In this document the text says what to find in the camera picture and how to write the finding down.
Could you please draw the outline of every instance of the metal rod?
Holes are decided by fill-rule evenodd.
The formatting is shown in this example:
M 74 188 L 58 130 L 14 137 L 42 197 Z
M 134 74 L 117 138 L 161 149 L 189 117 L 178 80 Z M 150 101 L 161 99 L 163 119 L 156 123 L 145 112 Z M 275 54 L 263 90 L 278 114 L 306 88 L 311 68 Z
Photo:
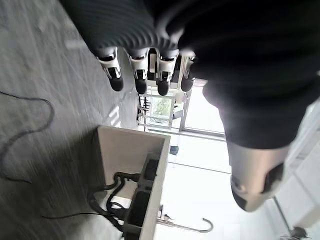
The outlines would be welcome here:
M 205 218 L 202 218 L 202 220 L 210 225 L 210 227 L 208 229 L 196 229 L 196 228 L 192 228 L 192 227 L 188 227 L 188 226 L 183 226 L 183 225 L 175 224 L 175 223 L 169 221 L 168 219 L 161 219 L 161 218 L 157 218 L 156 223 L 167 226 L 167 227 L 184 229 L 187 231 L 196 232 L 196 233 L 200 233 L 200 234 L 211 232 L 214 229 L 213 223 Z

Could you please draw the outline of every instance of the gray floor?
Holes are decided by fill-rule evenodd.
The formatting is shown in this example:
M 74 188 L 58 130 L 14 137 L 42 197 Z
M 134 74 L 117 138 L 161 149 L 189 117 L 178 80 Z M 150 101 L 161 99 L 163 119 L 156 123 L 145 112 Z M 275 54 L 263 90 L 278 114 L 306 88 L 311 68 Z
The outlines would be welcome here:
M 88 185 L 101 183 L 94 130 L 119 105 L 121 126 L 136 124 L 137 95 L 128 59 L 119 53 L 125 89 L 112 91 L 96 59 L 56 0 L 0 0 L 0 90 L 48 99 L 49 129 L 19 139 L 0 171 L 32 185 L 0 179 L 0 239 L 105 239 L 101 216 L 45 220 L 89 211 Z M 49 108 L 0 95 L 0 148 L 15 134 L 46 123 Z

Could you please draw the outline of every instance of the white wall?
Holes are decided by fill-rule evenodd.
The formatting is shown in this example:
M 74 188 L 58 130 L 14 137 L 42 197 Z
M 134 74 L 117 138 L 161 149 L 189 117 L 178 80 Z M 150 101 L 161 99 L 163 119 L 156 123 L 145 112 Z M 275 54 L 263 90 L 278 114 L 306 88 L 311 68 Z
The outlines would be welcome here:
M 285 170 L 285 183 L 276 194 L 284 216 L 290 227 L 311 228 L 320 220 L 319 102 L 303 120 Z

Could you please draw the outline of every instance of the black object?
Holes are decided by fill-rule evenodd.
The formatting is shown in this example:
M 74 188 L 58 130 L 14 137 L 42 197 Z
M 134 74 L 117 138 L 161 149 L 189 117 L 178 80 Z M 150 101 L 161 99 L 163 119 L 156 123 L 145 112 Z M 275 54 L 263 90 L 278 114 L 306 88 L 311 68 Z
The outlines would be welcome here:
M 127 217 L 123 224 L 123 236 L 125 240 L 139 240 L 150 194 L 151 192 L 149 190 L 143 188 L 137 188 L 135 190 Z
M 175 50 L 178 47 L 177 43 L 157 33 L 155 16 L 143 0 L 60 2 L 96 57 L 105 57 L 107 47 L 124 47 L 131 50 L 150 47 Z
M 194 77 L 182 77 L 181 79 L 181 90 L 184 92 L 189 92 L 194 85 L 195 78 Z
M 170 154 L 177 155 L 179 151 L 179 146 L 170 146 Z
M 54 120 L 54 117 L 55 117 L 55 108 L 50 101 L 48 101 L 47 99 L 44 99 L 44 98 L 18 96 L 18 95 L 4 92 L 4 91 L 0 91 L 0 94 L 5 95 L 5 96 L 9 96 L 9 97 L 12 97 L 15 99 L 25 100 L 25 101 L 44 102 L 46 105 L 48 105 L 48 107 L 50 109 L 49 117 L 44 125 L 42 125 L 41 127 L 37 128 L 37 129 L 23 130 L 23 131 L 17 133 L 16 135 L 12 136 L 11 138 L 9 138 L 9 140 L 5 144 L 3 144 L 3 146 L 0 149 L 0 165 L 2 166 L 2 163 L 5 160 L 6 155 L 8 154 L 10 148 L 15 144 L 15 142 L 17 140 L 19 140 L 29 134 L 40 133 L 51 126 L 51 124 Z M 12 178 L 10 176 L 4 175 L 2 172 L 0 172 L 0 178 L 7 180 L 7 181 L 11 181 L 11 182 L 32 184 L 32 182 L 29 180 Z
M 147 80 L 135 79 L 135 89 L 138 94 L 145 94 L 147 92 Z
M 167 95 L 167 93 L 169 92 L 169 82 L 168 81 L 157 81 L 157 89 L 158 89 L 158 93 L 161 96 L 165 96 Z
M 120 76 L 119 78 L 109 78 L 109 81 L 112 89 L 116 92 L 120 92 L 124 88 L 124 80 L 122 76 Z
M 155 153 L 148 153 L 144 162 L 141 175 L 138 181 L 139 188 L 151 190 L 157 176 L 160 156 Z

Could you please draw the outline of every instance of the robotic hand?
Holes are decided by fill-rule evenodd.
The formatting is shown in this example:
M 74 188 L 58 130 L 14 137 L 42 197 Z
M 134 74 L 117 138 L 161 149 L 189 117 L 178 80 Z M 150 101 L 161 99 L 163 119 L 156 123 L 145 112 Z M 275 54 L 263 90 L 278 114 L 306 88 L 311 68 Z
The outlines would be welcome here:
M 147 89 L 146 56 L 158 50 L 158 92 L 168 92 L 178 53 L 189 56 L 181 89 L 208 80 L 232 168 L 231 189 L 256 210 L 282 180 L 290 143 L 320 95 L 317 0 L 60 0 L 111 87 L 123 87 L 116 47 L 129 55 L 136 90 Z

